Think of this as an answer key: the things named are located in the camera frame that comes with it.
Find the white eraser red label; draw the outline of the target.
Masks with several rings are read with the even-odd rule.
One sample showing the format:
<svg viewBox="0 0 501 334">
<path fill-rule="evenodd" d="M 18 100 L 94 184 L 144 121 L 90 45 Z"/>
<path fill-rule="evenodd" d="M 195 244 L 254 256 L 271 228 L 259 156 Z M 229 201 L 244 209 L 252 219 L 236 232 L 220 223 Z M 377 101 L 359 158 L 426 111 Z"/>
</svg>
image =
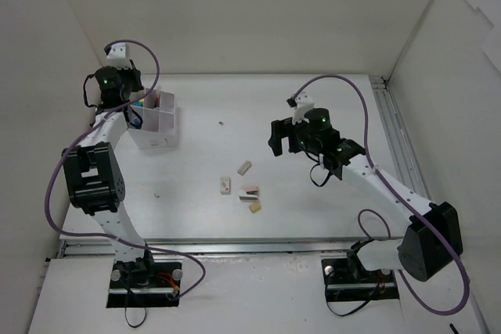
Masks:
<svg viewBox="0 0 501 334">
<path fill-rule="evenodd" d="M 229 195 L 231 193 L 231 178 L 228 176 L 221 177 L 220 179 L 220 193 L 222 195 Z"/>
</svg>

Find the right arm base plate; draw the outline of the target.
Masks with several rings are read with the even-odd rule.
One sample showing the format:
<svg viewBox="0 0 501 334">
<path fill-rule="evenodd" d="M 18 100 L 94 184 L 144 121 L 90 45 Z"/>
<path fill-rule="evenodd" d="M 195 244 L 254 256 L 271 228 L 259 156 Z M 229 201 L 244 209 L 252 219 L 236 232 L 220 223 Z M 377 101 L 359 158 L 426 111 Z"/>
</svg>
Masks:
<svg viewBox="0 0 501 334">
<path fill-rule="evenodd" d="M 398 300 L 400 298 L 392 272 L 353 271 L 346 258 L 321 260 L 324 296 L 328 303 Z"/>
</svg>

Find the beige long eraser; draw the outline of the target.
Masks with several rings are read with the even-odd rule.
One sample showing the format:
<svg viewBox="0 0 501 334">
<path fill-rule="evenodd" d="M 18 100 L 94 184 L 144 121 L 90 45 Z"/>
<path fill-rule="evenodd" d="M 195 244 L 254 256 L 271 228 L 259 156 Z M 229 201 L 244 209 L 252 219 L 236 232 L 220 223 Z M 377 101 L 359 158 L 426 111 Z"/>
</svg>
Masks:
<svg viewBox="0 0 501 334">
<path fill-rule="evenodd" d="M 237 170 L 237 173 L 241 176 L 243 176 L 244 174 L 246 174 L 246 172 L 250 169 L 250 167 L 252 166 L 252 163 L 247 160 L 245 161 L 240 167 L 239 169 Z"/>
</svg>

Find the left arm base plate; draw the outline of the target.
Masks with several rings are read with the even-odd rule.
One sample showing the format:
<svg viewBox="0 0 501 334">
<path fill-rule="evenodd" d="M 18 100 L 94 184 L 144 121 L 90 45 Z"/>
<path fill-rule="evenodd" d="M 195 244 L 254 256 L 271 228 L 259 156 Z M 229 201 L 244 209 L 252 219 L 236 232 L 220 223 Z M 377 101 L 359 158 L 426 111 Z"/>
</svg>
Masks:
<svg viewBox="0 0 501 334">
<path fill-rule="evenodd" d="M 151 275 L 127 273 L 114 265 L 106 308 L 177 307 L 179 305 L 182 263 L 161 261 Z"/>
</svg>

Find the small tan eraser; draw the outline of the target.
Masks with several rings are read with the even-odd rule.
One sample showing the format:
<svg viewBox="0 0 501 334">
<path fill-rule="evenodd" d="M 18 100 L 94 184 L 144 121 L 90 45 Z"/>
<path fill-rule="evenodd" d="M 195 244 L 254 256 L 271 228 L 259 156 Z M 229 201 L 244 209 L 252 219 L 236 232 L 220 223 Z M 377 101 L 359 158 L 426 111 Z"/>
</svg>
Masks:
<svg viewBox="0 0 501 334">
<path fill-rule="evenodd" d="M 261 209 L 261 204 L 260 203 L 252 203 L 249 206 L 249 210 L 252 214 L 257 213 Z"/>
</svg>

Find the pink black eraser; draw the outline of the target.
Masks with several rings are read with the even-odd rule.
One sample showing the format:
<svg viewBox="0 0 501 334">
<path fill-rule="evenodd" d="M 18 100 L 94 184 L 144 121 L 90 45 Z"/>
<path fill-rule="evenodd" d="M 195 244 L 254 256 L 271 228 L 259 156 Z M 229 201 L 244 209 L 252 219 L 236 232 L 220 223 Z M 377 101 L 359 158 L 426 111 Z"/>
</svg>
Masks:
<svg viewBox="0 0 501 334">
<path fill-rule="evenodd" d="M 259 187 L 247 186 L 238 191 L 240 201 L 243 202 L 257 202 L 259 200 Z"/>
</svg>

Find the pink pen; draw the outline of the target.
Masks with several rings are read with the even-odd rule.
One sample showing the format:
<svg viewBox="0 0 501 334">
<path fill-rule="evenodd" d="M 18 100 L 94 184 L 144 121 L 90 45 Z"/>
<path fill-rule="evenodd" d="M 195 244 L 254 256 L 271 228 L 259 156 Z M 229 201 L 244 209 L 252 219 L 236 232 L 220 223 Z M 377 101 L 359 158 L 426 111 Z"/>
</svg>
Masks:
<svg viewBox="0 0 501 334">
<path fill-rule="evenodd" d="M 160 107 L 161 88 L 156 88 L 150 93 L 151 109 L 158 109 Z"/>
</svg>

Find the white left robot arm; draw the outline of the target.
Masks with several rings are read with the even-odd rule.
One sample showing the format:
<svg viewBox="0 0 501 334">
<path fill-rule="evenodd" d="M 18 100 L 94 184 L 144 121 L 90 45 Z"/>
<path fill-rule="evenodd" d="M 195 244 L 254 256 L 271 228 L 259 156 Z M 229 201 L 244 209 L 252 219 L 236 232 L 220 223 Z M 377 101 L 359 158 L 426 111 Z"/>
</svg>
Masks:
<svg viewBox="0 0 501 334">
<path fill-rule="evenodd" d="M 129 58 L 112 58 L 109 65 L 90 75 L 99 85 L 101 103 L 92 125 L 95 130 L 77 143 L 63 163 L 70 202 L 99 223 L 114 252 L 115 268 L 141 287 L 157 276 L 153 256 L 145 240 L 135 230 L 126 209 L 124 178 L 114 154 L 114 146 L 128 130 L 125 108 L 113 109 L 129 101 L 143 86 L 140 71 Z"/>
</svg>

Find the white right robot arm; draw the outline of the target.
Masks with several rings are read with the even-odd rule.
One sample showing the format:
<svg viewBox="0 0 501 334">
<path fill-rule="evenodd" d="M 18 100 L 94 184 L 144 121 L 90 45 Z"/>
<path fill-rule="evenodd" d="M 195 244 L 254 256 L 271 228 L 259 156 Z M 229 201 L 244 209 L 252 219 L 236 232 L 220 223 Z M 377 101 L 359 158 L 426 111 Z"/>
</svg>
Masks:
<svg viewBox="0 0 501 334">
<path fill-rule="evenodd" d="M 372 240 L 357 246 L 346 270 L 363 281 L 379 269 L 404 270 L 426 282 L 449 263 L 460 262 L 463 244 L 456 209 L 447 202 L 431 202 L 389 173 L 370 164 L 368 152 L 357 142 L 343 138 L 330 124 L 324 108 L 313 108 L 295 123 L 288 117 L 271 123 L 269 146 L 275 156 L 283 153 L 287 139 L 290 153 L 306 153 L 330 176 L 357 188 L 392 218 L 403 231 L 402 239 Z"/>
</svg>

